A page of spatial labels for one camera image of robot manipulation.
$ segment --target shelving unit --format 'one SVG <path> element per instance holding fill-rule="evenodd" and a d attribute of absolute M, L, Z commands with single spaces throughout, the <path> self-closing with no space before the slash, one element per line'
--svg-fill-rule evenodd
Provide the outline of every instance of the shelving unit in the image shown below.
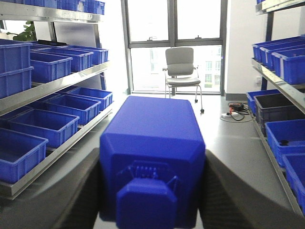
<path fill-rule="evenodd" d="M 266 41 L 271 40 L 272 26 L 273 26 L 273 16 L 275 11 L 286 10 L 290 8 L 300 7 L 305 5 L 305 0 L 265 0 L 256 5 L 257 14 L 268 13 L 267 29 L 266 29 Z M 275 75 L 274 72 L 267 69 L 263 64 L 252 59 L 252 66 L 262 75 L 262 90 L 267 87 L 267 82 L 275 86 L 287 99 L 289 99 L 298 109 L 300 109 L 305 114 L 305 94 L 300 92 L 298 89 L 304 89 L 305 84 L 300 85 L 290 85 L 283 79 Z M 282 169 L 279 167 L 266 138 L 261 132 L 258 123 L 254 120 L 255 128 L 263 142 L 266 152 L 270 158 L 270 161 L 274 167 L 275 172 L 285 190 L 285 193 L 290 201 L 291 207 L 296 214 L 303 215 L 297 200 L 286 181 Z"/>
<path fill-rule="evenodd" d="M 0 2 L 0 20 L 47 21 L 49 22 L 51 38 L 56 37 L 53 22 L 93 23 L 96 46 L 100 47 L 98 23 L 103 21 L 103 15 Z M 49 83 L 33 83 L 31 89 L 0 99 L 0 116 L 49 94 L 100 74 L 109 66 L 110 62 L 105 62 L 83 71 L 72 73 Z M 92 119 L 88 124 L 82 126 L 75 135 L 69 138 L 60 147 L 54 149 L 49 156 L 47 156 L 15 184 L 11 185 L 0 182 L 0 196 L 8 199 L 16 198 L 16 196 L 26 189 L 27 186 L 35 181 L 36 178 L 45 172 L 54 162 L 56 162 L 56 160 L 58 160 L 111 112 L 112 105 L 100 112 L 100 114 Z"/>

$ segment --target window glass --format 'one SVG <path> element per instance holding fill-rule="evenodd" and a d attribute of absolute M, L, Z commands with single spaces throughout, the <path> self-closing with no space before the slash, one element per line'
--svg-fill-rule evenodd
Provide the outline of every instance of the window glass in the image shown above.
<path fill-rule="evenodd" d="M 219 38 L 221 0 L 177 0 L 178 39 Z"/>
<path fill-rule="evenodd" d="M 131 42 L 168 40 L 166 0 L 128 0 Z"/>

